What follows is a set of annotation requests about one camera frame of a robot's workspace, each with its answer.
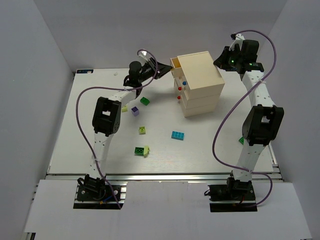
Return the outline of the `cream drawer yellow knob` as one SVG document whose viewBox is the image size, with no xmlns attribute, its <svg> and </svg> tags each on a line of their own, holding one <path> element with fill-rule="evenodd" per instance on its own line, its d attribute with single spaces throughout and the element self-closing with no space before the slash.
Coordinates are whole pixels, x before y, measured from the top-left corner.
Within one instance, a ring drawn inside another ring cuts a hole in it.
<svg viewBox="0 0 320 240">
<path fill-rule="evenodd" d="M 172 67 L 170 72 L 173 78 L 179 78 L 183 75 L 183 70 L 177 57 L 170 58 L 170 65 Z"/>
</svg>

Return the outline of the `cream plastic drawer cabinet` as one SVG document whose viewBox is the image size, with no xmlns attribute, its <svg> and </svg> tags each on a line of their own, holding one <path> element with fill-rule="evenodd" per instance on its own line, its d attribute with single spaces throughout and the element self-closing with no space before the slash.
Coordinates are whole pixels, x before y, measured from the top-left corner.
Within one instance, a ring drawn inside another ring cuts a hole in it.
<svg viewBox="0 0 320 240">
<path fill-rule="evenodd" d="M 186 95 L 184 117 L 213 112 L 219 102 L 225 82 L 208 51 L 176 56 L 190 91 Z"/>
</svg>

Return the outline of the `lime green small lego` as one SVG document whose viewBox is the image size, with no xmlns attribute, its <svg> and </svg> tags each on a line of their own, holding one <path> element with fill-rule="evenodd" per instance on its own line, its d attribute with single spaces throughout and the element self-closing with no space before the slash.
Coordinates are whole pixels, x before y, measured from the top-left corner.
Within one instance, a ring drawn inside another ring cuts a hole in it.
<svg viewBox="0 0 320 240">
<path fill-rule="evenodd" d="M 121 108 L 122 113 L 125 113 L 127 111 L 128 111 L 128 107 L 126 105 Z"/>
</svg>

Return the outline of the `cyan lego brick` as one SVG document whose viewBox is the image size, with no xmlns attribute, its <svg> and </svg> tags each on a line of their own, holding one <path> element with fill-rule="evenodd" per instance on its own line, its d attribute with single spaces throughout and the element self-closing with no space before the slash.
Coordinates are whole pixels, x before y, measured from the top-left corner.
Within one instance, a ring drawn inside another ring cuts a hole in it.
<svg viewBox="0 0 320 240">
<path fill-rule="evenodd" d="M 185 138 L 185 134 L 183 132 L 179 132 L 179 131 L 172 131 L 171 138 L 175 139 L 175 140 L 183 141 Z"/>
</svg>

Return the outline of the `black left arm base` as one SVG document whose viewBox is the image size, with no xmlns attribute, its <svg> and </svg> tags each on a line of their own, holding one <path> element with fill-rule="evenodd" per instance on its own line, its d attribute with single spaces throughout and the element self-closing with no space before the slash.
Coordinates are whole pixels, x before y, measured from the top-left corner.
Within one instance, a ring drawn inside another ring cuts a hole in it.
<svg viewBox="0 0 320 240">
<path fill-rule="evenodd" d="M 77 179 L 77 188 L 73 209 L 82 210 L 120 210 L 126 196 L 124 185 L 111 187 L 100 178 L 92 178 L 88 174 Z"/>
</svg>

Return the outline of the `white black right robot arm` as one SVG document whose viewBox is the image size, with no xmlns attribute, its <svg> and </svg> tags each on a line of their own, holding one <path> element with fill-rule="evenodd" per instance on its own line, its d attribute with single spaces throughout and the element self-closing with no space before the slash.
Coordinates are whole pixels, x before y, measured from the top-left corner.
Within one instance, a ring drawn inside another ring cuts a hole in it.
<svg viewBox="0 0 320 240">
<path fill-rule="evenodd" d="M 225 46 L 222 54 L 214 61 L 221 70 L 234 71 L 247 90 L 251 110 L 242 125 L 243 148 L 237 164 L 231 172 L 231 180 L 237 184 L 249 184 L 257 161 L 279 131 L 284 109 L 276 106 L 265 84 L 263 65 L 257 62 L 259 42 L 235 39 Z"/>
</svg>

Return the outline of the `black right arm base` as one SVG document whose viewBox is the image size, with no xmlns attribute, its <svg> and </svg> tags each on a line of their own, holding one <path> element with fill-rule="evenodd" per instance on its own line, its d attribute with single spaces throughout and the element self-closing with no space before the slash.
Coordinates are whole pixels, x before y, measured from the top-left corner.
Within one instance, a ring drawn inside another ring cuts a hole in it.
<svg viewBox="0 0 320 240">
<path fill-rule="evenodd" d="M 212 213 L 257 212 L 256 196 L 251 181 L 228 177 L 225 184 L 211 184 L 204 192 L 209 197 Z"/>
</svg>

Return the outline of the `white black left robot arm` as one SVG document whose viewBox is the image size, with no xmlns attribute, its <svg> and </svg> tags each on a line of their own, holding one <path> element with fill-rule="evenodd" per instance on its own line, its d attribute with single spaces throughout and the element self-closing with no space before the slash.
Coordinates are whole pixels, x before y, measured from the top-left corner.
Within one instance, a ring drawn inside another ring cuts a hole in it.
<svg viewBox="0 0 320 240">
<path fill-rule="evenodd" d="M 92 178 L 106 182 L 102 166 L 106 163 L 109 147 L 114 134 L 119 130 L 122 107 L 135 100 L 142 92 L 143 82 L 149 78 L 159 79 L 172 70 L 172 66 L 149 58 L 141 64 L 133 61 L 129 64 L 128 75 L 124 78 L 123 86 L 129 89 L 116 92 L 110 97 L 99 97 L 92 118 L 94 131 L 93 163 L 89 175 Z"/>
</svg>

